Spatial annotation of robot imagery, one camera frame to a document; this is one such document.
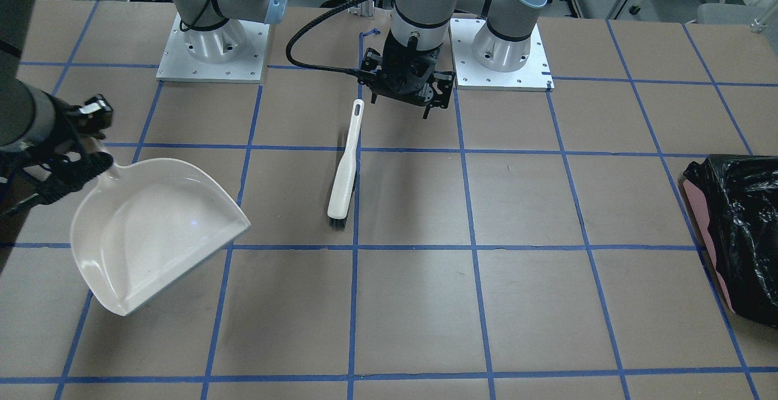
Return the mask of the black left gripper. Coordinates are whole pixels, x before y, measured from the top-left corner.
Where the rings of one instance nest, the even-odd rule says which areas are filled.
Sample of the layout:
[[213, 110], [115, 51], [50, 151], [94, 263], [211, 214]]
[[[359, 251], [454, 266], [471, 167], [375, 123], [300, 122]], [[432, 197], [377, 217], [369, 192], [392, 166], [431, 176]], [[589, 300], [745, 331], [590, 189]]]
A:
[[379, 95], [425, 108], [423, 119], [431, 109], [447, 109], [450, 103], [455, 71], [437, 71], [442, 45], [417, 50], [419, 35], [401, 43], [393, 34], [387, 35], [383, 53], [367, 49], [358, 69], [359, 83], [367, 85], [371, 102]]

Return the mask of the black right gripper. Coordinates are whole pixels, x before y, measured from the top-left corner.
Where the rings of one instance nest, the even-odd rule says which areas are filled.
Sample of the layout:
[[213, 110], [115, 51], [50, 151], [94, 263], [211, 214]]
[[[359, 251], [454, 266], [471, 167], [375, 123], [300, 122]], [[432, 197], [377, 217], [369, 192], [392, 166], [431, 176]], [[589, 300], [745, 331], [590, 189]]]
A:
[[49, 176], [34, 183], [30, 206], [52, 204], [97, 178], [114, 164], [108, 151], [89, 151], [86, 139], [105, 139], [113, 123], [114, 108], [104, 95], [93, 95], [83, 104], [71, 105], [48, 96], [55, 109], [55, 127], [42, 145], [30, 152], [25, 166], [39, 165]]

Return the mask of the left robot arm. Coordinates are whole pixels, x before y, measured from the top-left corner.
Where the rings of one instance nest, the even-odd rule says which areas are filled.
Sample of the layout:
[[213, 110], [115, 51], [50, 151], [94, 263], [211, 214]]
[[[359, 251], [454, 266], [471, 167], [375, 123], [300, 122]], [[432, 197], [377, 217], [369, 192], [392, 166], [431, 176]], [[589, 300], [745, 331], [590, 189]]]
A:
[[467, 89], [550, 91], [537, 20], [548, 0], [395, 0], [383, 50], [368, 49], [359, 81], [386, 97], [445, 109]]

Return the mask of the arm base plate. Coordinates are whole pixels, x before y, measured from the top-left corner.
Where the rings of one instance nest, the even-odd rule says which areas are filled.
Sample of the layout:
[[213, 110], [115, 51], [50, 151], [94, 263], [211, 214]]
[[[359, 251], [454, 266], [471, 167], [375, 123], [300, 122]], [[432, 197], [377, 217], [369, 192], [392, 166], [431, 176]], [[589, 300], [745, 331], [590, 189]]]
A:
[[450, 39], [456, 83], [481, 91], [550, 92], [555, 83], [539, 26], [523, 41], [506, 41], [486, 27], [486, 20], [452, 18]]
[[177, 15], [156, 78], [159, 81], [261, 84], [270, 24], [231, 19], [210, 32], [180, 27]]

